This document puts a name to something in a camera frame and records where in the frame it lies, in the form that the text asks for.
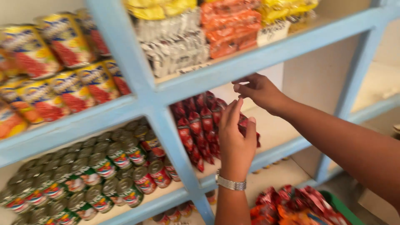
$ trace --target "wristwatch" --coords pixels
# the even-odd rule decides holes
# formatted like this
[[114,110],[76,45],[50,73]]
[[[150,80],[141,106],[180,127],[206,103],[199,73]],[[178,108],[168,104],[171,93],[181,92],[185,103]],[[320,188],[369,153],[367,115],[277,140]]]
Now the wristwatch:
[[217,185],[221,185],[224,188],[228,188],[234,191],[244,191],[246,189],[246,180],[243,182],[235,182],[227,180],[220,176],[220,169],[217,170],[217,174],[215,175],[215,181]]

